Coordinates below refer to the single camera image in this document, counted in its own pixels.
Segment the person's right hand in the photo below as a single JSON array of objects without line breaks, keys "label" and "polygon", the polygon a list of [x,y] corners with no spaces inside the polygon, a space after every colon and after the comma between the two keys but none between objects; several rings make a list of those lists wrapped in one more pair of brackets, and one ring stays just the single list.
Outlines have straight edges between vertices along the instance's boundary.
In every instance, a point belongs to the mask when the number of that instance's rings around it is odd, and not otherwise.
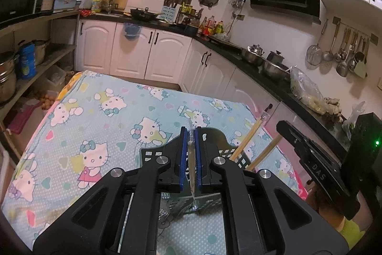
[{"label": "person's right hand", "polygon": [[323,191],[315,183],[311,184],[306,203],[336,229],[336,231],[340,232],[344,228],[345,216],[327,200]]}]

